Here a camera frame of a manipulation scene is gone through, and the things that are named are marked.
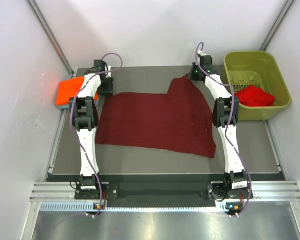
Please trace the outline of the dark red t-shirt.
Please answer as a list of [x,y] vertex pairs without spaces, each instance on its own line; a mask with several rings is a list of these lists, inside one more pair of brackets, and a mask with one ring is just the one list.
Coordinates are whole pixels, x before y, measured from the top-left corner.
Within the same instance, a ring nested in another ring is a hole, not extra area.
[[211,108],[186,76],[173,79],[167,93],[107,96],[95,142],[206,158],[213,158],[216,152]]

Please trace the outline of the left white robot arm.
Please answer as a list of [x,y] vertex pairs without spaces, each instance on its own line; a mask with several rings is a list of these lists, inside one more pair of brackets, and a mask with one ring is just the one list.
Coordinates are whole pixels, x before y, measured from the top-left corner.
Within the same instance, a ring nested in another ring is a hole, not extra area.
[[85,75],[75,97],[69,99],[70,129],[80,146],[81,169],[76,181],[75,199],[94,200],[103,197],[104,187],[99,177],[96,158],[96,132],[99,115],[95,103],[98,89],[113,79],[111,69],[104,60],[95,60]]

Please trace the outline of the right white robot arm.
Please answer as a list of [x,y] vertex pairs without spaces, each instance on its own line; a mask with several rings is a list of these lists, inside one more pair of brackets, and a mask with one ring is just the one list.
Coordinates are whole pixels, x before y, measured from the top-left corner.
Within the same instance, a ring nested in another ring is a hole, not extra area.
[[249,201],[252,197],[251,175],[239,152],[237,125],[239,123],[239,99],[229,93],[230,84],[225,84],[213,68],[213,59],[201,50],[195,54],[195,62],[189,73],[189,79],[203,82],[210,91],[214,102],[212,122],[222,140],[225,157],[224,197]]

